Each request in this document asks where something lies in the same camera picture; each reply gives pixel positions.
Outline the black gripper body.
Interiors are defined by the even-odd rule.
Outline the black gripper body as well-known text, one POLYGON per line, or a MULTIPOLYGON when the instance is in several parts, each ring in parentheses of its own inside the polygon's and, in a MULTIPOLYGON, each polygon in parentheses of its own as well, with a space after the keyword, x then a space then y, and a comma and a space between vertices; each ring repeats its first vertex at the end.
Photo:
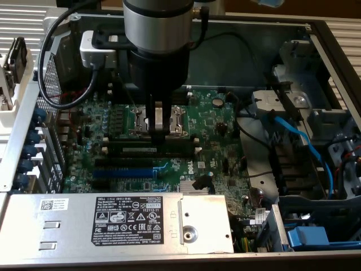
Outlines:
POLYGON ((168 96, 186 82, 189 60, 189 50, 171 54, 129 51, 129 74, 140 90, 158 97, 168 96))

